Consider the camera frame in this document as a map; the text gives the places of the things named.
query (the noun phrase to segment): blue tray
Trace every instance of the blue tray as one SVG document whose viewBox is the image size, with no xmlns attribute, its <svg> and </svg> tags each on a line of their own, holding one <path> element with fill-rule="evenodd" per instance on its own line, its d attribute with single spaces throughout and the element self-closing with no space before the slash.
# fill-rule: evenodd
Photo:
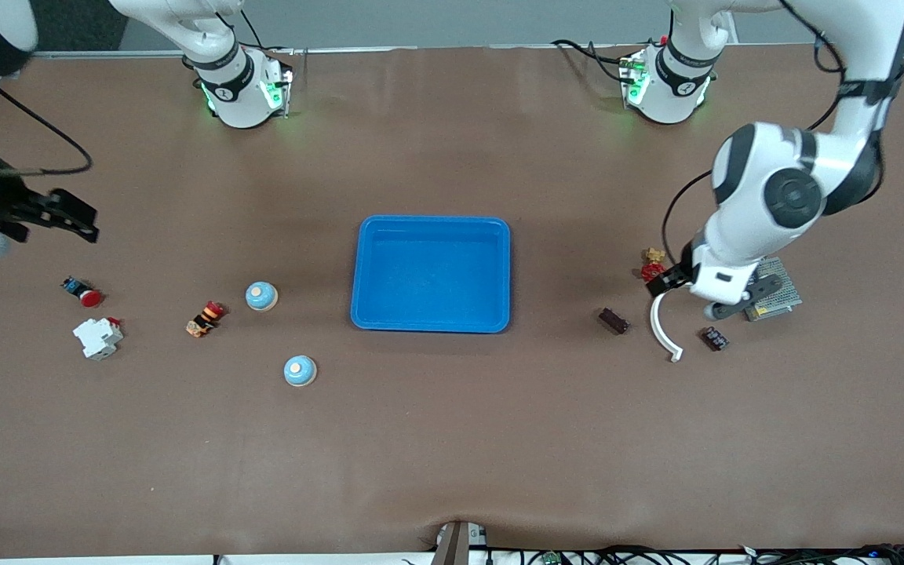
<svg viewBox="0 0 904 565">
<path fill-rule="evenodd" d="M 370 216 L 351 320 L 366 330 L 494 334 L 512 315 L 512 232 L 498 218 Z"/>
</svg>

